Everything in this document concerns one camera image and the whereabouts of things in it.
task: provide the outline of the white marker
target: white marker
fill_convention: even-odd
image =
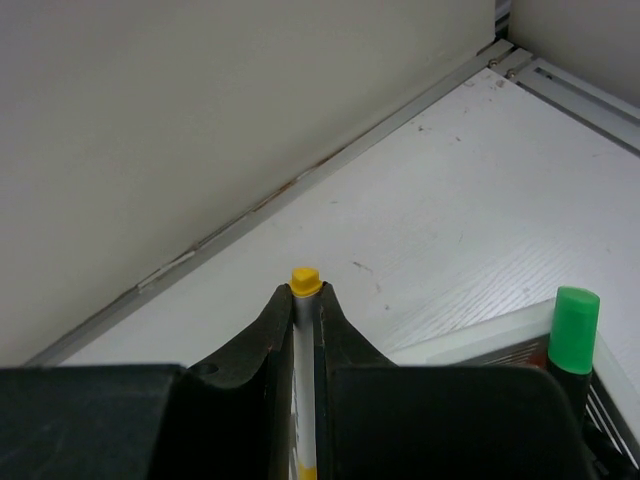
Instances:
[[[316,480],[316,402],[313,374],[313,321],[320,315],[322,282],[317,270],[296,268],[291,276],[294,295],[293,395],[296,409],[299,480]]]

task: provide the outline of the green marker cap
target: green marker cap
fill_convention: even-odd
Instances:
[[[569,373],[591,373],[599,311],[600,297],[595,293],[582,288],[558,288],[549,360]]]

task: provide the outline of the stain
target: stain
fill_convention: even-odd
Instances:
[[[369,267],[367,267],[366,265],[360,263],[360,262],[351,262],[353,265],[355,265],[356,267],[358,267],[360,270],[366,270],[367,272],[369,272],[371,275],[373,275],[373,270],[371,270]]]

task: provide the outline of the yellow marker end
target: yellow marker end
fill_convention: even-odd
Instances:
[[[322,288],[320,273],[310,267],[294,268],[289,285],[296,297],[308,297]]]
[[[304,465],[298,465],[298,479],[299,480],[316,480],[318,478],[318,472],[316,467],[307,468]]]

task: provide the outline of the gray wall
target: gray wall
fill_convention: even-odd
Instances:
[[[0,8],[3,364],[473,56],[494,15],[492,0]]]
[[[512,0],[509,36],[640,107],[640,1]]]

